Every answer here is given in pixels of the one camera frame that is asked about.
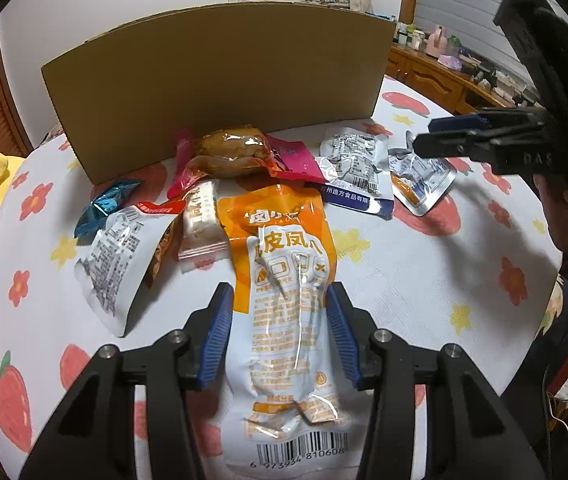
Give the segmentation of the person's right hand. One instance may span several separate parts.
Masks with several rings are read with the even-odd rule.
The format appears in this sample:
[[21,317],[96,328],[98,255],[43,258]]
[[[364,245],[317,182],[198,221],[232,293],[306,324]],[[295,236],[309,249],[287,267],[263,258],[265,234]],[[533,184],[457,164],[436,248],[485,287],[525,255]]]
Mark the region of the person's right hand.
[[568,185],[552,182],[542,174],[534,175],[550,237],[557,249],[568,253]]

